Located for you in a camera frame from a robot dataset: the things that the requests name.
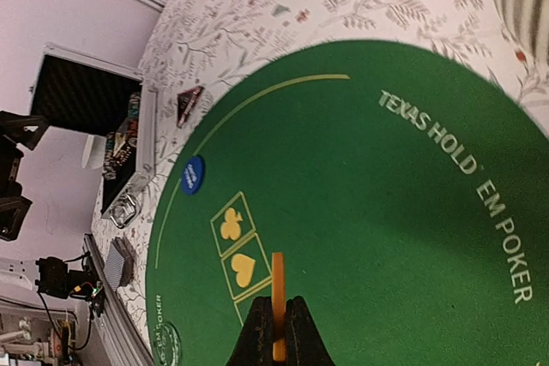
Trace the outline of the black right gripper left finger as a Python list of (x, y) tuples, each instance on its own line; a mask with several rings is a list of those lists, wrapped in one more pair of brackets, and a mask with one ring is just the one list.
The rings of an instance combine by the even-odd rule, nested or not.
[(270, 297), (256, 297), (227, 366), (272, 366), (274, 320)]

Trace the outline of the round green poker mat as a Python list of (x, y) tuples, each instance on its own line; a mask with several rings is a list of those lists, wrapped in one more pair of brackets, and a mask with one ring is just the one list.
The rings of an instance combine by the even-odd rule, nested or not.
[(293, 53), (169, 165), (146, 274), (156, 364), (162, 322), (179, 365), (225, 364), (274, 252), (338, 365), (547, 364), (548, 140), (461, 65), (383, 41)]

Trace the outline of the orange big blind button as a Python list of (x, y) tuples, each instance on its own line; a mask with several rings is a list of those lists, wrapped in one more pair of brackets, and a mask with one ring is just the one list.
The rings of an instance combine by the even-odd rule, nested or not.
[(281, 252), (274, 252), (272, 254), (271, 264), (271, 304), (274, 323), (273, 360), (277, 363), (284, 363), (286, 361), (286, 343), (284, 335), (286, 288), (283, 254)]

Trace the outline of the blue small blind button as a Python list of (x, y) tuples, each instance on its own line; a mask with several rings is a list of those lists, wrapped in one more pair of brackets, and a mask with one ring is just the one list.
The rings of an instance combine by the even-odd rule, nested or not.
[(181, 189), (186, 195), (195, 195), (202, 187), (205, 177), (205, 162), (202, 156), (194, 155), (185, 163), (181, 173)]

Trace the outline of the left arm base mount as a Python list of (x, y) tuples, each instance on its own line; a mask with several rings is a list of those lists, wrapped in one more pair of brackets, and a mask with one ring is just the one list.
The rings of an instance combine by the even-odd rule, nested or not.
[(95, 317), (101, 317), (105, 308), (105, 283), (100, 279), (90, 251), (65, 261), (53, 256), (39, 258), (35, 264), (39, 273), (35, 285), (48, 316), (51, 311), (44, 296), (82, 300), (89, 304)]

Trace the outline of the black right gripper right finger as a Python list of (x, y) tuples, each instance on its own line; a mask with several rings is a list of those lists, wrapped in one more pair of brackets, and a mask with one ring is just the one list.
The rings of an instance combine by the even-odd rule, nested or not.
[(287, 301), (284, 334), (286, 365), (335, 366), (301, 296)]

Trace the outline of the white bowl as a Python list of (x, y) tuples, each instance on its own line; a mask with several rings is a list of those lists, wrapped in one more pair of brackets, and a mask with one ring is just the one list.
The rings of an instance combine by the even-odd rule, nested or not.
[(99, 135), (88, 135), (81, 157), (83, 169), (97, 170), (103, 167), (106, 138)]

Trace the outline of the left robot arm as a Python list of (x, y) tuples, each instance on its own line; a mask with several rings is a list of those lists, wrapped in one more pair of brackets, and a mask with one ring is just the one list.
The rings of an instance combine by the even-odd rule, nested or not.
[(18, 238), (33, 204), (22, 195), (22, 185), (17, 182), (24, 157), (18, 145), (34, 150), (48, 127), (42, 116), (22, 116), (1, 111), (1, 239), (6, 242)]

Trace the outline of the aluminium poker chip case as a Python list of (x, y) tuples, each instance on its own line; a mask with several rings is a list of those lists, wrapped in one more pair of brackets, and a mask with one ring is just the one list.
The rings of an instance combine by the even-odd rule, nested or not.
[(31, 114), (45, 117), (51, 126), (106, 136), (124, 133), (132, 93), (141, 93), (136, 151), (114, 180), (102, 176), (100, 215), (122, 229), (141, 211), (138, 195), (155, 173), (157, 90), (138, 69), (49, 43), (44, 47), (32, 87)]

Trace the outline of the clear dealer button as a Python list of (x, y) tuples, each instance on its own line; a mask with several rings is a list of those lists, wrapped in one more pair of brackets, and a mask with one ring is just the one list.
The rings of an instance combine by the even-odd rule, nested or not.
[(171, 322), (162, 322), (155, 327), (153, 349), (159, 365), (179, 365), (182, 356), (181, 338)]

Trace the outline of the clear red card box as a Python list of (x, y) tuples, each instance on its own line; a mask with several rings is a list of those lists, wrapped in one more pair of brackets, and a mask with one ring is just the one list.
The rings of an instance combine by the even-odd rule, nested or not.
[(203, 91), (202, 86), (196, 86), (178, 94), (177, 100), (177, 127), (183, 128), (192, 110), (199, 100)]

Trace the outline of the blue playing card deck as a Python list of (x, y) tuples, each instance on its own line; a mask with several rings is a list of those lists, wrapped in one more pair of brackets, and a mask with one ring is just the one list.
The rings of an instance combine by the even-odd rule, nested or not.
[(136, 251), (126, 236), (115, 237), (104, 265), (106, 283), (113, 291), (130, 284), (135, 274)]

